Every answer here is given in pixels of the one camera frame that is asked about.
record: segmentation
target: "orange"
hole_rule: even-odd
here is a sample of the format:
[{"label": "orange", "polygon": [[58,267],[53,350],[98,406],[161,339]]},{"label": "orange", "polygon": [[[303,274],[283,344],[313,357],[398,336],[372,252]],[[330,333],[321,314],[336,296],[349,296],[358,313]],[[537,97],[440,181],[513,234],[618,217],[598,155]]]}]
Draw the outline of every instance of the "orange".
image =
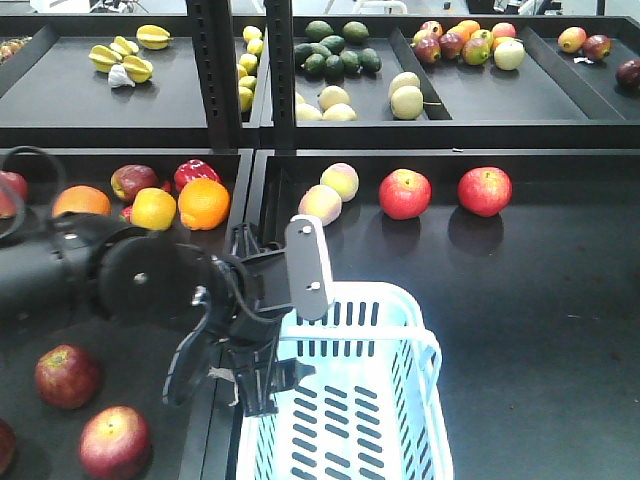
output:
[{"label": "orange", "polygon": [[465,42],[468,42],[469,39],[471,38],[471,34],[469,33],[469,30],[464,28],[464,26],[462,25],[456,25],[455,27],[451,27],[449,30],[447,30],[447,33],[448,32],[457,33],[462,37],[462,40],[464,40]]},{"label": "orange", "polygon": [[64,212],[111,214],[109,197],[97,188],[88,185],[76,185],[63,190],[53,205],[54,217]]},{"label": "orange", "polygon": [[475,20],[462,20],[460,23],[458,23],[459,26],[461,26],[462,28],[464,28],[467,32],[469,32],[469,35],[471,35],[473,32],[475,32],[476,30],[480,30],[480,24],[478,22],[476,22]]},{"label": "orange", "polygon": [[180,221],[189,230],[211,230],[224,222],[231,208],[231,194],[210,178],[187,183],[178,197]]}]

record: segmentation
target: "red apple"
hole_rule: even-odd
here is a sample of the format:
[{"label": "red apple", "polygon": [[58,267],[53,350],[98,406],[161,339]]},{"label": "red apple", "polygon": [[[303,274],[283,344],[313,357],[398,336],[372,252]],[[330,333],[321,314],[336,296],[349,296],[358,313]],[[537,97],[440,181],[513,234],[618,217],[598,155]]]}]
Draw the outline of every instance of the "red apple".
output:
[{"label": "red apple", "polygon": [[108,407],[84,426],[78,455],[95,479],[129,480],[151,458],[149,425],[132,407]]},{"label": "red apple", "polygon": [[464,39],[456,32],[445,33],[438,39],[438,43],[440,43],[442,56],[448,60],[459,57],[464,47]]},{"label": "red apple", "polygon": [[627,60],[616,69],[616,82],[625,90],[640,88],[640,60]]},{"label": "red apple", "polygon": [[500,212],[511,200],[509,175],[497,167],[478,167],[465,173],[458,182],[460,204],[481,217]]},{"label": "red apple", "polygon": [[156,172],[147,165],[124,165],[111,175],[111,187],[116,196],[127,203],[133,202],[143,188],[160,184]]},{"label": "red apple", "polygon": [[2,475],[16,453],[16,434],[7,422],[0,418],[0,475]]},{"label": "red apple", "polygon": [[427,37],[420,40],[414,49],[416,57],[421,63],[436,63],[440,60],[440,44],[435,37]]},{"label": "red apple", "polygon": [[582,44],[582,53],[593,62],[598,62],[611,52],[611,39],[606,35],[591,35]]},{"label": "red apple", "polygon": [[443,33],[442,25],[440,25],[440,22],[436,20],[429,20],[427,22],[424,22],[422,25],[420,25],[420,30],[429,30],[429,32],[431,32],[431,34],[435,35],[436,37],[440,37]]},{"label": "red apple", "polygon": [[65,410],[79,408],[91,400],[102,380],[98,361],[77,345],[58,345],[45,353],[35,368],[40,398]]},{"label": "red apple", "polygon": [[421,173],[406,168],[394,170],[380,184],[380,206],[395,220],[417,217],[431,202],[431,183]]},{"label": "red apple", "polygon": [[491,29],[494,40],[499,37],[516,37],[516,27],[509,22],[496,23]]},{"label": "red apple", "polygon": [[[0,181],[16,192],[22,201],[27,201],[28,186],[22,175],[15,172],[0,170]],[[16,215],[16,205],[9,194],[0,188],[0,218],[12,218]]]}]

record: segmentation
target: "basket handle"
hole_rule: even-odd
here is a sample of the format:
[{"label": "basket handle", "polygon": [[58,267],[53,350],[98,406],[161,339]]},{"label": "basket handle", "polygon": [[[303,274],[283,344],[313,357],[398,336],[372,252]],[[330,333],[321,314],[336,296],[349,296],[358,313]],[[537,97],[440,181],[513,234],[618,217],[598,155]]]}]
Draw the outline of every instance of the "basket handle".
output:
[{"label": "basket handle", "polygon": [[280,341],[382,341],[382,340],[411,340],[423,345],[422,355],[418,363],[421,371],[429,366],[429,360],[433,358],[433,371],[429,372],[429,382],[426,385],[427,401],[431,402],[431,396],[435,390],[440,368],[442,366],[442,350],[436,336],[432,331],[421,327],[330,327],[324,325],[314,326],[283,326],[280,330]]}]

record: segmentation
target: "shopping basket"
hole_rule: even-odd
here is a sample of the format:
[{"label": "shopping basket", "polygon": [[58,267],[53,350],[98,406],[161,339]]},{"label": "shopping basket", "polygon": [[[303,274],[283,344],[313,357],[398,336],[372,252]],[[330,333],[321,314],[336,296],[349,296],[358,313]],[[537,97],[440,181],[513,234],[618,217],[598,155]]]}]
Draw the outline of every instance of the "shopping basket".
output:
[{"label": "shopping basket", "polygon": [[335,282],[314,323],[285,316],[278,358],[316,373],[244,418],[237,480],[451,480],[436,381],[442,356],[420,307],[384,282]]}]

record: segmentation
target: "lemon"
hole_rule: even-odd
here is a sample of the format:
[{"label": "lemon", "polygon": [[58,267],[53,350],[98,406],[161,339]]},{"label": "lemon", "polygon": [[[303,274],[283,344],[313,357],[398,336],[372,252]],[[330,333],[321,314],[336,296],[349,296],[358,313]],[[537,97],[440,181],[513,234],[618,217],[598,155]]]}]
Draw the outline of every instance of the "lemon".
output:
[{"label": "lemon", "polygon": [[161,188],[143,188],[131,207],[131,223],[149,230],[167,230],[176,216],[177,204]]},{"label": "lemon", "polygon": [[242,77],[240,80],[238,80],[238,85],[240,87],[247,87],[252,92],[255,92],[257,84],[258,79],[253,75],[247,75],[246,77]]},{"label": "lemon", "polygon": [[262,55],[262,50],[264,49],[264,42],[260,38],[252,38],[247,43],[247,53],[251,53],[256,57],[260,57]]},{"label": "lemon", "polygon": [[240,97],[240,111],[242,113],[251,110],[253,104],[253,92],[247,87],[238,87],[238,95]]},{"label": "lemon", "polygon": [[253,53],[243,53],[238,61],[247,71],[247,75],[255,75],[258,70],[258,57]]},{"label": "lemon", "polygon": [[242,38],[246,43],[249,43],[254,38],[262,38],[262,32],[258,27],[254,27],[252,25],[247,25],[242,30]]},{"label": "lemon", "polygon": [[247,69],[244,68],[242,65],[240,65],[239,63],[236,63],[236,70],[238,71],[238,81],[242,78],[242,77],[246,77],[247,76]]}]

